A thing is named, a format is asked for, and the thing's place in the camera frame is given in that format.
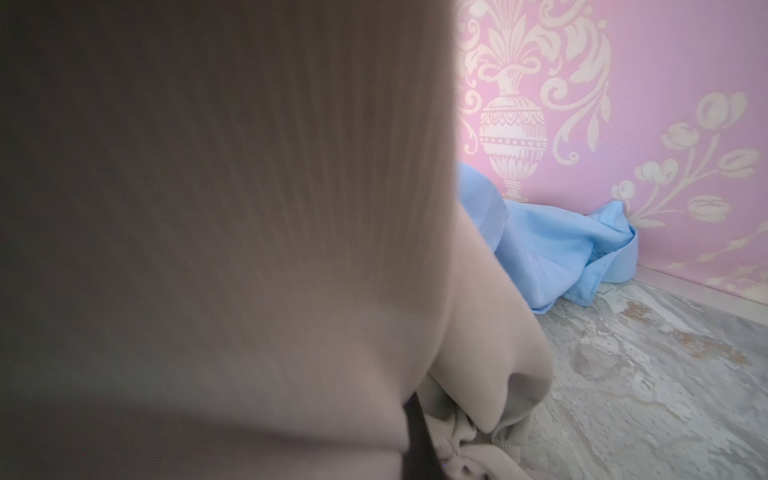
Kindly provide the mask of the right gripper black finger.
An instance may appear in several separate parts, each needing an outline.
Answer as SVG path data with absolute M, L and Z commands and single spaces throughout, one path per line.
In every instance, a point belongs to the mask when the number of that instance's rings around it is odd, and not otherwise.
M 403 457 L 401 479 L 445 480 L 446 475 L 416 393 L 406 402 L 404 411 L 408 423 L 409 447 Z

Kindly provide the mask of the grey cloth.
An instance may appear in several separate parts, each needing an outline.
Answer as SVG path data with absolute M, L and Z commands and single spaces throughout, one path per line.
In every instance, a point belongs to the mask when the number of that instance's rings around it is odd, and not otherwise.
M 457 198 L 452 1 L 1 5 L 1 475 L 526 479 L 546 338 Z

